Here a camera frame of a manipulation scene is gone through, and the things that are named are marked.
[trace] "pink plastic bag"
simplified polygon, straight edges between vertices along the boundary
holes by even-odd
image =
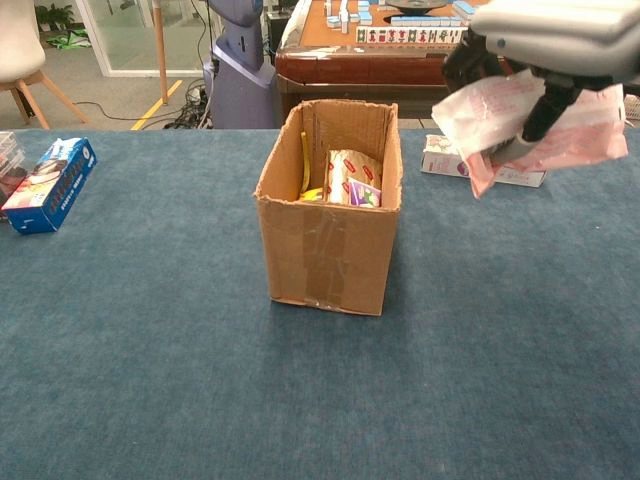
[[[519,133],[543,93],[544,81],[526,70],[480,80],[433,107],[433,119],[469,167],[476,198],[493,186],[502,168],[480,152]],[[621,85],[601,92],[585,90],[531,152],[506,165],[531,172],[624,157],[628,154],[624,121]]]

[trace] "blue carpet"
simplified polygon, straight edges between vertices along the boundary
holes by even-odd
[[[381,318],[269,301],[276,132],[91,133],[62,229],[0,225],[0,478],[639,478],[640,134],[476,201],[424,133]]]

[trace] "purple package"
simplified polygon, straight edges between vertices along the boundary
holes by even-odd
[[[374,208],[380,206],[381,191],[366,183],[349,178],[349,196],[351,205]]]

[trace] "white chair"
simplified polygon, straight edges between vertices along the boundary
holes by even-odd
[[[22,92],[42,128],[49,129],[28,87],[42,82],[82,122],[88,123],[89,118],[40,70],[44,62],[33,0],[0,0],[0,92],[11,91],[22,118],[28,124],[29,115],[18,94],[18,91]]]

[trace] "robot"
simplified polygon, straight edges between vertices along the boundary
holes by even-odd
[[[583,89],[600,91],[640,75],[640,2],[493,0],[477,9],[446,58],[447,87],[455,92],[503,75],[498,57],[514,73],[530,68],[544,79],[545,93],[520,134],[484,152],[494,165],[531,151]]]
[[[264,61],[262,0],[208,0],[224,20],[224,33],[205,66],[214,128],[260,129],[281,125],[275,68]]]

